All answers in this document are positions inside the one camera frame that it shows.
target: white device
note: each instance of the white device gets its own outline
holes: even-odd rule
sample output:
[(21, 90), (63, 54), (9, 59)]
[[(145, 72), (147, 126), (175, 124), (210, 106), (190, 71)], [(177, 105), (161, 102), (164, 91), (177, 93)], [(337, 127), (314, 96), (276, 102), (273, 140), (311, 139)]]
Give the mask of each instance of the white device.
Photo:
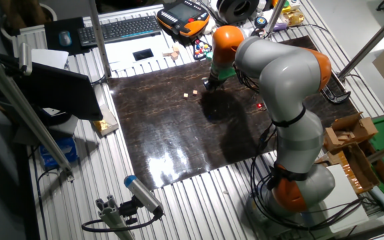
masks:
[(163, 205), (160, 201), (144, 186), (140, 180), (134, 175), (127, 176), (124, 179), (124, 185), (128, 188), (140, 202), (146, 207), (146, 209), (154, 213), (154, 211), (160, 207), (164, 212)]

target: yellow object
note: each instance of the yellow object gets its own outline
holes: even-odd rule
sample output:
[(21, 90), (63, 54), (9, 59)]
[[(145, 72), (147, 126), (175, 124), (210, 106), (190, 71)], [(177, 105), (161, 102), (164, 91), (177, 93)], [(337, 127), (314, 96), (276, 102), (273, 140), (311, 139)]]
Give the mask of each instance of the yellow object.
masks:
[(284, 17), (288, 19), (288, 27), (300, 25), (305, 20), (305, 16), (300, 10), (285, 13)]
[(105, 120), (94, 121), (93, 123), (99, 132), (102, 132), (103, 130), (106, 130), (110, 127), (110, 124), (108, 124)]

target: orange controller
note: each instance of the orange controller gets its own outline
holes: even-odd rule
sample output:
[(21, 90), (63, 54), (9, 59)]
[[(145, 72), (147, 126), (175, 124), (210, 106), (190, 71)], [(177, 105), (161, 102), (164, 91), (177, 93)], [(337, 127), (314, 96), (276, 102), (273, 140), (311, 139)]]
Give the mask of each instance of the orange controller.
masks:
[(210, 15), (200, 5), (188, 0), (180, 0), (158, 11), (157, 18), (174, 34), (194, 37), (207, 25)]

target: white paper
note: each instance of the white paper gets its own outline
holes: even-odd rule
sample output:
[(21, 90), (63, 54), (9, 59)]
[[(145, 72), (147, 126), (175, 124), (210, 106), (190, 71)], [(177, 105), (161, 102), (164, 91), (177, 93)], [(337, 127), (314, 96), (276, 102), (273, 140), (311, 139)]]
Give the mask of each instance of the white paper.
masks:
[(66, 51), (32, 49), (32, 62), (64, 69), (68, 55), (69, 53)]
[(107, 58), (112, 71), (124, 70), (134, 66), (136, 61), (133, 53), (146, 49), (151, 49), (153, 57), (143, 59), (141, 61), (148, 61), (150, 59), (162, 59), (162, 52), (171, 46), (167, 45), (162, 34), (153, 37), (144, 37), (129, 41), (120, 41), (117, 43), (105, 44)]

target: computer mouse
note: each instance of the computer mouse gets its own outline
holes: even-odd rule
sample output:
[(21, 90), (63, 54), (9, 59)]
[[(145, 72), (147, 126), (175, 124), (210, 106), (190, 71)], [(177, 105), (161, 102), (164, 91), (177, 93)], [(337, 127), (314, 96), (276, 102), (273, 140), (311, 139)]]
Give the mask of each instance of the computer mouse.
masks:
[(71, 34), (69, 31), (61, 31), (59, 33), (59, 43), (62, 47), (68, 47), (72, 45)]

